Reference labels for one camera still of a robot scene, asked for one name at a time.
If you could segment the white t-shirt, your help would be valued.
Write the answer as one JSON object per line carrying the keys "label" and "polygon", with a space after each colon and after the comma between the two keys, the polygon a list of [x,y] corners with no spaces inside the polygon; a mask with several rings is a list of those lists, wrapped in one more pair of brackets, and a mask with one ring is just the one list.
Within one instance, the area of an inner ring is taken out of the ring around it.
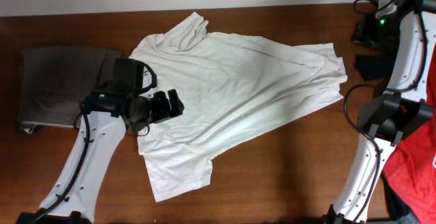
{"label": "white t-shirt", "polygon": [[337,102],[347,80],[332,44],[288,46],[207,25],[192,13],[131,53],[185,107],[138,138],[158,202],[207,186],[216,156]]}

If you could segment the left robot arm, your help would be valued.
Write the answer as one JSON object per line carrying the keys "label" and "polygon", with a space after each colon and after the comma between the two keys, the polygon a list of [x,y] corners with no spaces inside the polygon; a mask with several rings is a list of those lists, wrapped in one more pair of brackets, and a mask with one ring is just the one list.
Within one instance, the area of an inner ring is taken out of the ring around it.
{"label": "left robot arm", "polygon": [[17,223],[93,223],[110,160],[128,129],[138,132],[180,116],[176,90],[156,91],[157,75],[135,59],[117,59],[112,74],[80,103],[78,137],[54,187],[37,212]]}

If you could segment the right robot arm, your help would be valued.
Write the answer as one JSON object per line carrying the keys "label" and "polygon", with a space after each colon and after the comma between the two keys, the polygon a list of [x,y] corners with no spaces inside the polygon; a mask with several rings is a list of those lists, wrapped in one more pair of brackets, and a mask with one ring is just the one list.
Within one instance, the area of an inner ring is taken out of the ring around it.
{"label": "right robot arm", "polygon": [[381,95],[366,103],[358,120],[358,150],[337,200],[322,222],[366,223],[368,207],[382,169],[397,145],[427,123],[435,107],[427,104],[427,79],[435,48],[435,0],[370,0],[352,41],[395,53]]}

